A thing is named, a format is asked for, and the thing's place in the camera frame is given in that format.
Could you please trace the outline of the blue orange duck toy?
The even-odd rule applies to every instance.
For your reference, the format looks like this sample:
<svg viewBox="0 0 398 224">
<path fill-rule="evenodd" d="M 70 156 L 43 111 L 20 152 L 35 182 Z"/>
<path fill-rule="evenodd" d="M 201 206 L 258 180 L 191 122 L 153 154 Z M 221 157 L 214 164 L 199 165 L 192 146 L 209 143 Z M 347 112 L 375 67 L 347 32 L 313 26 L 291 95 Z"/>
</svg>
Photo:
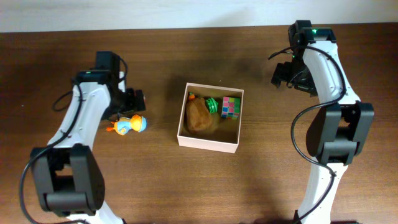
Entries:
<svg viewBox="0 0 398 224">
<path fill-rule="evenodd" d="M 122 117 L 118 121 L 112 121 L 112 126 L 107 127 L 107 131 L 115 131 L 119 135 L 125 135 L 129 131 L 135 131 L 138 133 L 143 132 L 147 127 L 147 120 L 145 117 L 135 114 L 131 118 Z"/>
</svg>

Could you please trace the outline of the pastel puzzle cube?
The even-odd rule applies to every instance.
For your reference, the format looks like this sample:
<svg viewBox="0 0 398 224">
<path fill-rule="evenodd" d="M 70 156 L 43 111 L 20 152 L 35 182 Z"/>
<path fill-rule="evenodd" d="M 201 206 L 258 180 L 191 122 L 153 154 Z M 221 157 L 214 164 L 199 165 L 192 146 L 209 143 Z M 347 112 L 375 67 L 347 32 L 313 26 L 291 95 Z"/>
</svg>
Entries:
<svg viewBox="0 0 398 224">
<path fill-rule="evenodd" d="M 241 111 L 241 99 L 225 96 L 222 101 L 221 117 L 237 120 Z"/>
</svg>

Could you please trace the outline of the brown plush toy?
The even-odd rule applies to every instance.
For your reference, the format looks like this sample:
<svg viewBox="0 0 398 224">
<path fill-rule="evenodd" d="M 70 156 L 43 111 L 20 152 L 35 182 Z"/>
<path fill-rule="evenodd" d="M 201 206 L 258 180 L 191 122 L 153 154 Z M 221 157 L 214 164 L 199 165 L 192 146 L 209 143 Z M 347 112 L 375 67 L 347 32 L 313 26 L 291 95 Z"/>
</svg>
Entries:
<svg viewBox="0 0 398 224">
<path fill-rule="evenodd" d="M 185 113 L 187 128 L 192 134 L 210 134 L 218 127 L 218 120 L 210 113 L 205 99 L 193 93 L 188 94 Z"/>
</svg>

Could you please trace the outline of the green spiky ball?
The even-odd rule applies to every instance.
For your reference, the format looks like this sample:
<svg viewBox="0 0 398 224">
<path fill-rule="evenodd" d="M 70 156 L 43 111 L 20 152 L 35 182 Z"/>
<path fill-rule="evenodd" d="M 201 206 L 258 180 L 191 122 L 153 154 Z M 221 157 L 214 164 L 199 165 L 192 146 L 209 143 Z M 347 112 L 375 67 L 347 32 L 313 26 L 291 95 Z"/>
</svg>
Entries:
<svg viewBox="0 0 398 224">
<path fill-rule="evenodd" d="M 218 111 L 218 102 L 214 98 L 207 98 L 205 104 L 210 114 L 214 114 Z"/>
</svg>

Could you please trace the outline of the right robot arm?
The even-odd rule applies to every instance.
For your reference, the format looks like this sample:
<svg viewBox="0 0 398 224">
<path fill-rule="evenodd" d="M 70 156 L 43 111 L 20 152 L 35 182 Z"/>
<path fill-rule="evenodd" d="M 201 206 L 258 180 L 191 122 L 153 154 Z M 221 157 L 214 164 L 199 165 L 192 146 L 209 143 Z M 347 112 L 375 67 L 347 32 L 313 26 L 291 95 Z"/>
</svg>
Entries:
<svg viewBox="0 0 398 224">
<path fill-rule="evenodd" d="M 345 75 L 331 28 L 313 27 L 297 20 L 288 28 L 290 62 L 278 63 L 271 83 L 309 93 L 317 105 L 292 121 L 295 150 L 311 164 L 305 196 L 293 223 L 330 223 L 340 180 L 363 150 L 374 118 L 370 103 L 361 102 Z"/>
</svg>

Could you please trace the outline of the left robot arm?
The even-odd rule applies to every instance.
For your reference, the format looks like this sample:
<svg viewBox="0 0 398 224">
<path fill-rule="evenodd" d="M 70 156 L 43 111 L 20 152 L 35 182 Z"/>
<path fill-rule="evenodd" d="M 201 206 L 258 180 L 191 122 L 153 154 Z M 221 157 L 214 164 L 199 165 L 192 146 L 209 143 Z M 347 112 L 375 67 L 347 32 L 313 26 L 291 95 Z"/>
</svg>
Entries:
<svg viewBox="0 0 398 224">
<path fill-rule="evenodd" d="M 93 155 L 100 121 L 117 115 L 112 129 L 131 130 L 123 115 L 145 110 L 141 90 L 126 88 L 126 72 L 84 70 L 73 80 L 67 113 L 45 147 L 34 148 L 26 166 L 32 171 L 43 211 L 67 223 L 124 223 L 105 202 L 105 182 Z"/>
</svg>

